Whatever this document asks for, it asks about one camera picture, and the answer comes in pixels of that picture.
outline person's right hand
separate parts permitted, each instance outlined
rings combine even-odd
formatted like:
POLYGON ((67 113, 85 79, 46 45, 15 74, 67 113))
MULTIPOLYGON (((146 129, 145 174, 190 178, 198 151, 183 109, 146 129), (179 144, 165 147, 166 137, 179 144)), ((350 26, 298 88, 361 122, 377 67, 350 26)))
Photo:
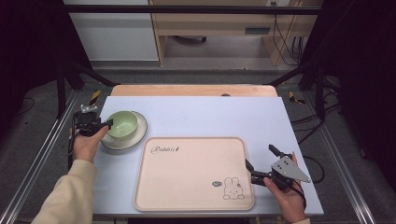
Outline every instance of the person's right hand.
MULTIPOLYGON (((296 157, 293 153, 292 160, 297 164, 296 157)), ((304 212, 303 198, 294 190, 286 189, 281 191, 277 185, 269 178, 264 178, 265 186, 274 194, 283 218, 289 223, 299 222, 306 219, 304 212)), ((301 190, 300 181, 293 182, 293 187, 301 190)))

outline person's left hand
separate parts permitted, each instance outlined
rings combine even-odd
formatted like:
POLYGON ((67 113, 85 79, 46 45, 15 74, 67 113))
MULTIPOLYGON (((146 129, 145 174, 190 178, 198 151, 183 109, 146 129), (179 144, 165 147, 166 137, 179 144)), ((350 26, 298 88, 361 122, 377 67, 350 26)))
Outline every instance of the person's left hand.
POLYGON ((106 135, 107 131, 108 126, 105 126, 91 137, 78 134, 76 136, 73 149, 75 159, 90 161, 93 163, 93 158, 96 155, 98 144, 100 140, 106 135))

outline white cabinet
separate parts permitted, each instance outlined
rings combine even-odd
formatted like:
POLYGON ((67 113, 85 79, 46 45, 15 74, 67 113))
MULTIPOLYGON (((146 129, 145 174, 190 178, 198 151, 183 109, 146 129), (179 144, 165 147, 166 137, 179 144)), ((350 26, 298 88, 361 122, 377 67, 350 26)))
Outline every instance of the white cabinet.
MULTIPOLYGON (((147 0, 64 0, 67 5, 147 5, 147 0)), ((158 61, 150 14, 70 13, 90 61, 158 61)))

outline aluminum rail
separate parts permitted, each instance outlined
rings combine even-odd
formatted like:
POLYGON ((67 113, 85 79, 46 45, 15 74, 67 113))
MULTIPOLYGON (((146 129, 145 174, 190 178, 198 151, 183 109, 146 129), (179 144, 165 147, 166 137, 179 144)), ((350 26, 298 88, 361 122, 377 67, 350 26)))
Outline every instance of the aluminum rail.
MULTIPOLYGON (((315 108, 313 107, 314 97, 312 96, 312 94, 304 92, 304 98, 307 100, 311 111, 313 113, 316 113, 315 108)), ((343 157, 341 156, 338 147, 332 140, 332 136, 330 135, 329 130, 326 127, 326 123, 324 123, 324 125, 322 125, 322 127, 320 128, 320 133, 323 141, 326 144, 329 156, 332 159, 335 171, 340 177, 341 183, 343 184, 346 191, 346 195, 352 203, 352 206, 356 212, 359 221, 364 224, 374 224, 375 219, 370 211, 370 208, 364 200, 361 191, 359 190, 359 187, 352 176, 352 173, 350 173, 349 169, 347 168, 347 165, 343 157)))
POLYGON ((14 194, 11 202, 8 204, 7 208, 0 216, 1 224, 13 223, 17 218, 17 215, 21 211, 21 208, 26 198, 28 197, 31 189, 33 188, 33 185, 35 184, 35 181, 37 180, 38 175, 40 174, 41 169, 43 168, 47 160, 48 155, 52 151, 52 148, 56 140, 58 139, 59 133, 61 132, 67 118, 71 113, 73 105, 78 98, 78 94, 79 91, 71 92, 67 101, 68 107, 64 111, 64 114, 59 119, 55 120, 49 132, 49 135, 47 136, 40 150, 38 151, 35 160, 30 166, 29 171, 26 173, 25 178, 22 180, 17 192, 14 194))
POLYGON ((320 15, 333 9, 322 7, 239 7, 239 6, 124 6, 124 5, 43 5, 44 9, 71 13, 179 13, 179 14, 268 14, 320 15))

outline human hand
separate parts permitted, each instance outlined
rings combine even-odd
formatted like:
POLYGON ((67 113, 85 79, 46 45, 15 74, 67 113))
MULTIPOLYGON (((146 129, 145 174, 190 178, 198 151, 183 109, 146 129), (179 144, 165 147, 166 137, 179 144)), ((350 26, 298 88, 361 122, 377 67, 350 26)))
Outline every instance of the human hand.
POLYGON ((78 134, 76 136, 73 149, 75 159, 90 161, 93 163, 93 158, 96 155, 99 141, 106 135, 107 131, 108 126, 105 126, 91 137, 78 134))
MULTIPOLYGON (((296 157, 293 153, 292 160, 297 164, 296 157)), ((299 222, 306 219, 304 212, 304 201, 300 194, 291 189, 283 192, 269 178, 264 178, 265 186, 274 194, 283 218, 289 223, 299 222)), ((292 185, 295 189, 302 192, 300 181, 294 181, 292 185)))

